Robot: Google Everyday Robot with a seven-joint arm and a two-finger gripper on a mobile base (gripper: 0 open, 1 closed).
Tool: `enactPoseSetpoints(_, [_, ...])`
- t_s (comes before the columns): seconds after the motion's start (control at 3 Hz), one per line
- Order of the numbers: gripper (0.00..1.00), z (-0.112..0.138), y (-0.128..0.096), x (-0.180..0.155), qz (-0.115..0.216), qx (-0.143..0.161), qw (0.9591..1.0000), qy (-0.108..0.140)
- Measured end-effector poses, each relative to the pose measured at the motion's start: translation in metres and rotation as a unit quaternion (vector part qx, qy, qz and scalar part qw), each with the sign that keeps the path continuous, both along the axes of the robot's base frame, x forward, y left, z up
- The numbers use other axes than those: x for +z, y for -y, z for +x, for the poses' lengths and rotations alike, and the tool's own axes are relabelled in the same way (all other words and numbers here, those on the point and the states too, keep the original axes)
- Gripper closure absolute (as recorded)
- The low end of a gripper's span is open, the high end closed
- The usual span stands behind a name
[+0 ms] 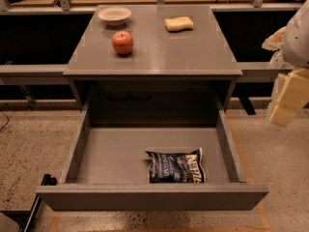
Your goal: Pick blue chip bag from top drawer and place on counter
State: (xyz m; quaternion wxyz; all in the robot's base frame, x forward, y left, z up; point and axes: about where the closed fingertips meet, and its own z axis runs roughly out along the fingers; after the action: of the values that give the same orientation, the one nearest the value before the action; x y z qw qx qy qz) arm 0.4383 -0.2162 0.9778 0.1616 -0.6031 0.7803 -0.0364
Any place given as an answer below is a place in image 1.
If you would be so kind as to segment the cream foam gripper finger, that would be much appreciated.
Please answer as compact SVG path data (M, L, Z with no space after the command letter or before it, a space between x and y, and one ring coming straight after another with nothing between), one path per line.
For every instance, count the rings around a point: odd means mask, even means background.
M308 102L309 70L280 73L273 85L267 120L273 125L286 127Z

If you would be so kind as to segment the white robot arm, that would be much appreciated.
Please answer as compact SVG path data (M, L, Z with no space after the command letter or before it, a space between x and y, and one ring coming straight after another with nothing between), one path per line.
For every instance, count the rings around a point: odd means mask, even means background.
M309 8L303 5L263 47L274 51L269 62L273 68L281 69L284 63L295 67L277 77L268 107L268 121L286 127L309 102Z

